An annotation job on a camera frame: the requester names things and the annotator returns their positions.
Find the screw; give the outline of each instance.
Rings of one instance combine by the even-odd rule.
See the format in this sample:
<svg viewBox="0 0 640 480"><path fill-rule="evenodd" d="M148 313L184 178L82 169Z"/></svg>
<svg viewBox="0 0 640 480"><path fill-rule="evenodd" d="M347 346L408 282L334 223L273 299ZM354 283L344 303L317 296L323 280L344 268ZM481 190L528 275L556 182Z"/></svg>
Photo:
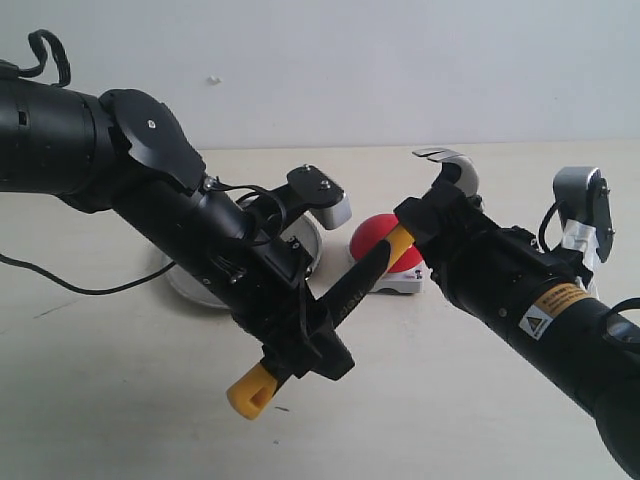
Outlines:
<svg viewBox="0 0 640 480"><path fill-rule="evenodd" d="M216 181L215 181L215 179L214 179L214 178L212 178L212 177L206 177L206 178L204 179L204 182L202 182L202 187L203 187L205 190L209 191L209 190L211 190L211 189L213 188L213 186L214 186L215 184L216 184Z"/></svg>
<svg viewBox="0 0 640 480"><path fill-rule="evenodd" d="M238 282L238 280L242 280L242 277L244 277L244 273L238 272L229 279L229 283L231 285L235 285Z"/></svg>

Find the white table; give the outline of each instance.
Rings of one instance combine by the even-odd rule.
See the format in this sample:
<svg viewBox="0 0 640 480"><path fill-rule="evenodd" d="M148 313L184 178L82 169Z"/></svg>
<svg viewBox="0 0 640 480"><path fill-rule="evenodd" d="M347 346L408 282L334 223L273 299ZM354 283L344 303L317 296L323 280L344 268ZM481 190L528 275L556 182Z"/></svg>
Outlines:
<svg viewBox="0 0 640 480"><path fill-rule="evenodd" d="M600 166L618 232L599 274L601 298L640 293L639 141L451 148L474 159L487 213L534 231L558 169ZM359 222L421 195L437 174L411 149L215 151L206 159L228 183L267 187L311 163L348 191L353 219L323 232L312 279L319 294L347 268ZM0 214L0 251L74 283L108 287L157 268L158 252L112 213L3 194ZM258 343L228 315L182 301L163 279L82 297L0 266L0 309L3 479L626 478L593 421L433 284L409 298L368 297L339 330L356 368L336 383L291 381L255 422L232 411L225 390L259 358Z"/></svg>

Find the black cylinder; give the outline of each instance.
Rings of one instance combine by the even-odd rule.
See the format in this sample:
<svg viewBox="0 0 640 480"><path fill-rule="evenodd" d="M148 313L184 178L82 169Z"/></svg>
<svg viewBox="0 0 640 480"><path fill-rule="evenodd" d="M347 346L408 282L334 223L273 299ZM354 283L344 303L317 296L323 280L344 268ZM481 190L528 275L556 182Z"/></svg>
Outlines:
<svg viewBox="0 0 640 480"><path fill-rule="evenodd" d="M91 171L91 109L73 91L0 81L0 191L72 193Z"/></svg>
<svg viewBox="0 0 640 480"><path fill-rule="evenodd" d="M153 180L116 198L113 209L238 318L263 321L292 290L254 249L239 243L252 230L252 218L223 192L188 196Z"/></svg>
<svg viewBox="0 0 640 480"><path fill-rule="evenodd" d="M487 232L447 266L441 288L595 418L620 466L640 478L640 355L609 343L609 307L549 268L528 242ZM611 320L631 322L621 315Z"/></svg>

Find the laser warning sticker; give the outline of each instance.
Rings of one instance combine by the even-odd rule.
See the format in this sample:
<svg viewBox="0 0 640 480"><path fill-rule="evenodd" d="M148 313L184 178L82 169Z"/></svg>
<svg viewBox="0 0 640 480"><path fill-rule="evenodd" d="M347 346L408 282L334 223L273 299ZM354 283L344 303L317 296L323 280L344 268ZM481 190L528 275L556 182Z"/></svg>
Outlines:
<svg viewBox="0 0 640 480"><path fill-rule="evenodd" d="M540 340L556 317L585 298L590 298L589 294L572 283L556 285L529 307L518 326L535 340Z"/></svg>
<svg viewBox="0 0 640 480"><path fill-rule="evenodd" d="M531 337L538 340L549 325L553 322L553 318L540 310L535 305L531 305L529 310L525 312L518 324L521 329L528 333Z"/></svg>
<svg viewBox="0 0 640 480"><path fill-rule="evenodd" d="M535 304L555 318L571 305L585 298L589 298L589 294L584 290L572 283L561 283L547 290Z"/></svg>

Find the yellow warning label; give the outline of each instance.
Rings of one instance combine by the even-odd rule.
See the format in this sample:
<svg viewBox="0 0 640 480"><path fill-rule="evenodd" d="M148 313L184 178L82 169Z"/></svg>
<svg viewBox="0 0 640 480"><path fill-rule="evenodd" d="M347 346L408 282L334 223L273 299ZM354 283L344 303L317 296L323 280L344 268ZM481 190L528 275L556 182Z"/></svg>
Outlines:
<svg viewBox="0 0 640 480"><path fill-rule="evenodd" d="M551 318L555 318L571 305L585 298L589 298L589 294L584 290L572 283L562 283L547 290L536 300L535 305Z"/></svg>

